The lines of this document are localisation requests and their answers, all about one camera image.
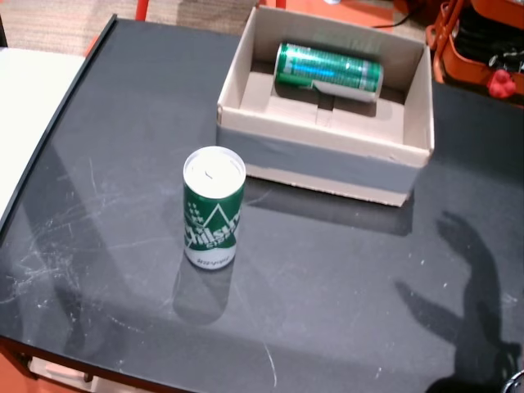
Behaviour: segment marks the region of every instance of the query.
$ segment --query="table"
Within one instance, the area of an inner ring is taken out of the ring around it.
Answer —
[[[181,169],[214,143],[238,38],[107,35],[4,233],[2,342],[151,389],[502,385],[524,337],[520,110],[435,84],[407,206],[250,179],[237,258],[204,272],[183,257]]]

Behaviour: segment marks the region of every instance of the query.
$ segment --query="gray tape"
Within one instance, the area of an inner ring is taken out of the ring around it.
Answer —
[[[420,170],[372,157],[240,133],[220,125],[217,125],[217,143],[234,150],[247,164],[391,192],[410,192]]]

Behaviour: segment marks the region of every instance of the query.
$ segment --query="can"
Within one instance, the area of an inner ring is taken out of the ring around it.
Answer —
[[[237,250],[244,161],[225,147],[203,147],[186,159],[183,181],[186,256],[200,268],[220,269]]]
[[[380,94],[384,69],[375,61],[282,43],[274,76],[282,84],[372,102]]]

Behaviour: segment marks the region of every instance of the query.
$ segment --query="cardboard box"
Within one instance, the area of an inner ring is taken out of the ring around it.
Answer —
[[[379,61],[376,103],[273,82],[281,42]],[[401,206],[434,148],[426,45],[334,20],[253,9],[218,102],[217,143],[247,173],[292,186]]]

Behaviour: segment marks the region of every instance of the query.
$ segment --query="can lid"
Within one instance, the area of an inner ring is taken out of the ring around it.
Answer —
[[[234,194],[246,180],[246,166],[232,150],[220,146],[194,151],[183,165],[183,179],[201,197],[221,199]]]

